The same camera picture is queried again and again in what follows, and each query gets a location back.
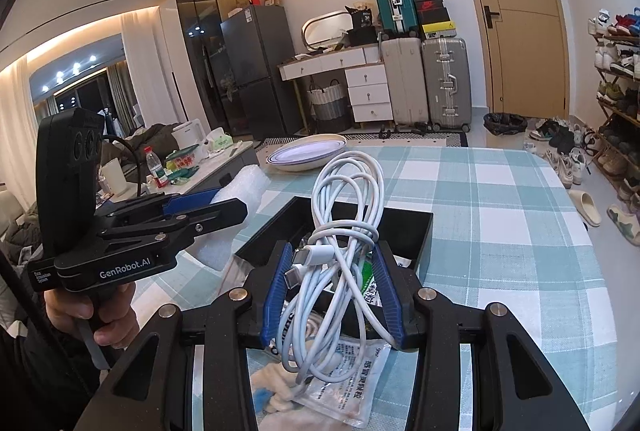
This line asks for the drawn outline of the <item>stacked shoe boxes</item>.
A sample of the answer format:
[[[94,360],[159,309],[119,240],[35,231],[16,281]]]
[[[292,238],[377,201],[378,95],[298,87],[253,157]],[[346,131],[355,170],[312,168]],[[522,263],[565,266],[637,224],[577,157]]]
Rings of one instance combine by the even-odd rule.
[[[423,33],[427,38],[454,38],[456,24],[451,20],[444,0],[413,0]]]

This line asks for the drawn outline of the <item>black trash bag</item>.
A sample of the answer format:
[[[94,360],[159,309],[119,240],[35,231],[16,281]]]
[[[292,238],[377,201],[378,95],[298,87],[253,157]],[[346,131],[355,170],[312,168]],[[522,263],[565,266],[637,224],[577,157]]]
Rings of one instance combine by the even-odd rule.
[[[484,127],[493,136],[516,135],[524,133],[527,128],[527,120],[515,113],[486,113]]]

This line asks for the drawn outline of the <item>green white medicine sachet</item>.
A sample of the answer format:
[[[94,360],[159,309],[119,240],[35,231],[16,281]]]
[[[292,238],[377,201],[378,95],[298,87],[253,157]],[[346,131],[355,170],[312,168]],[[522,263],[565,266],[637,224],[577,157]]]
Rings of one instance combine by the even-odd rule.
[[[357,269],[360,270],[360,292],[364,301],[372,305],[372,307],[382,307],[382,301],[378,294],[378,286],[376,285],[373,275],[371,258],[367,257],[362,259],[357,265]]]

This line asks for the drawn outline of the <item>beige suitcase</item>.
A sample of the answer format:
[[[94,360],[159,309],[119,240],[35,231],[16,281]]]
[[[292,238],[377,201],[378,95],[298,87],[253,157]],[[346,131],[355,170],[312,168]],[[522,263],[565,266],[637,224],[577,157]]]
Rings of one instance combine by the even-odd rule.
[[[380,47],[395,123],[430,122],[422,42],[416,38],[400,38],[382,41]]]

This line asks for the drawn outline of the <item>plastic water bottle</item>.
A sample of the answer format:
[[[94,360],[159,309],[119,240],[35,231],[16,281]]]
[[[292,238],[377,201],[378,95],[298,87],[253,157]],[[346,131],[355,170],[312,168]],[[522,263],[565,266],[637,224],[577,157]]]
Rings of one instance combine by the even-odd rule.
[[[164,188],[169,184],[169,180],[162,162],[160,161],[160,158],[157,157],[157,154],[155,154],[151,146],[144,147],[144,154],[146,159],[146,166],[148,167],[152,177],[154,178],[156,186],[158,188]]]

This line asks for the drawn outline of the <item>white oval bowl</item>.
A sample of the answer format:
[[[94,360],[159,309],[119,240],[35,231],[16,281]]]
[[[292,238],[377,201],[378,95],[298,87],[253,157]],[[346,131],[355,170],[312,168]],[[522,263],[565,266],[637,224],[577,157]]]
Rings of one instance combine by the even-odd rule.
[[[279,171],[304,172],[322,168],[347,148],[340,134],[317,134],[298,138],[276,149],[266,161]]]

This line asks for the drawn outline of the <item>white cord bag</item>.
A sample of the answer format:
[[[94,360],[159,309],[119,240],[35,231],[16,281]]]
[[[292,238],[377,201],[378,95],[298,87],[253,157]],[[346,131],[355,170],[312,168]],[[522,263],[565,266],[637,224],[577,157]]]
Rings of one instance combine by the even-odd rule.
[[[234,238],[253,220],[269,184],[270,178],[257,164],[243,166],[210,202],[217,208],[216,229],[195,238],[190,248],[194,258],[222,271],[231,258]]]

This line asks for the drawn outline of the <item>white blue plush toy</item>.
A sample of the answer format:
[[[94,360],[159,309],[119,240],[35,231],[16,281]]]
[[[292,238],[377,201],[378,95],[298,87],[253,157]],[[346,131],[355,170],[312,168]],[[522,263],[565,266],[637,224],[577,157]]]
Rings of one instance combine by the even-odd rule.
[[[267,414],[292,411],[295,396],[303,388],[296,382],[296,373],[287,371],[281,363],[270,363],[252,373],[250,387],[255,411]]]

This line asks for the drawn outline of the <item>tissue pack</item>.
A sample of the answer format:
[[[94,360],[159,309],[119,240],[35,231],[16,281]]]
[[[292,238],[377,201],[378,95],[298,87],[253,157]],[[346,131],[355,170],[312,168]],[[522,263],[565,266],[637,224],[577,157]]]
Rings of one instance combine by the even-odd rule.
[[[205,136],[209,154],[218,154],[233,145],[233,138],[223,128],[215,128]]]

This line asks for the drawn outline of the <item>black glass cabinet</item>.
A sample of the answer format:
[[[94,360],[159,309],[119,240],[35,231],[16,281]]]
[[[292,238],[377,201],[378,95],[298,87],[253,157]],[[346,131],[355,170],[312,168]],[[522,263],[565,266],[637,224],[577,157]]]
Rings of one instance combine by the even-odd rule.
[[[222,23],[247,0],[176,0],[186,52],[211,128],[250,133],[222,33]]]

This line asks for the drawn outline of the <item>beige door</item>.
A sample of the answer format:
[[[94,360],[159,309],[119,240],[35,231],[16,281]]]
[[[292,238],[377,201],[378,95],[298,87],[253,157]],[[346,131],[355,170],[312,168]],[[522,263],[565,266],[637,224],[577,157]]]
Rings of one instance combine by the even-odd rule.
[[[474,0],[474,6],[489,110],[566,117],[570,68],[561,0]]]

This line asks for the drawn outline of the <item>oval mirror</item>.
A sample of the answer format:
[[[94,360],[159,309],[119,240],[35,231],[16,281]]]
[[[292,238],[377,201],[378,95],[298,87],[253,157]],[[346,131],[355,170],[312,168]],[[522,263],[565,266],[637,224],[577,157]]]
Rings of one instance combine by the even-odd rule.
[[[351,28],[352,18],[346,9],[314,17],[303,24],[303,44],[307,50],[326,50],[341,42]]]

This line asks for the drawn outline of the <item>shoe rack with shoes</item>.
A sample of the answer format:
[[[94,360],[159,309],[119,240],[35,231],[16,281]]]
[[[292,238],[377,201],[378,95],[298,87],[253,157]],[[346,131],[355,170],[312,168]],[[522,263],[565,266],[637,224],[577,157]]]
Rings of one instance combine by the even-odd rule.
[[[600,76],[596,93],[604,114],[596,130],[597,168],[632,212],[639,210],[639,11],[611,15],[602,8],[588,20],[596,42],[593,66]]]

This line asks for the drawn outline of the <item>silver aluminium suitcase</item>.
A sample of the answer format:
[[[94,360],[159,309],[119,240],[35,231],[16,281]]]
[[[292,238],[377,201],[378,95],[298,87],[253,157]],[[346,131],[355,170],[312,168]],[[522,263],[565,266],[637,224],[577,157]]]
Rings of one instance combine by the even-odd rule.
[[[468,53],[462,39],[426,39],[422,60],[430,119],[435,131],[468,133],[472,122]]]

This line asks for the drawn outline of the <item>dark refrigerator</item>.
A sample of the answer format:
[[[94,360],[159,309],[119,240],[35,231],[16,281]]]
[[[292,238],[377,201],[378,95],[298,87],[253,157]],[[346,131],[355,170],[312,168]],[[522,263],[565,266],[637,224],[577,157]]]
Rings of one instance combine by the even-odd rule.
[[[294,87],[280,66],[295,55],[285,9],[249,5],[221,24],[250,134],[256,140],[292,136],[303,128]]]

